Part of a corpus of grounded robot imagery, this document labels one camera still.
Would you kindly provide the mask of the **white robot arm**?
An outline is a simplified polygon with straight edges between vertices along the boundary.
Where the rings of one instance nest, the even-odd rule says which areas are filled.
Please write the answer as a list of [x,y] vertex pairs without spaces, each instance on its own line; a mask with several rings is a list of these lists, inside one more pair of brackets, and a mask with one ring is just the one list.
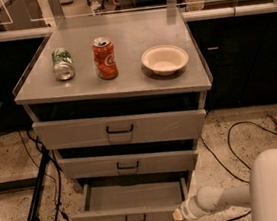
[[277,149],[265,150],[257,156],[248,185],[201,187],[172,215],[176,221],[195,220],[235,206],[250,208],[252,221],[277,221]]

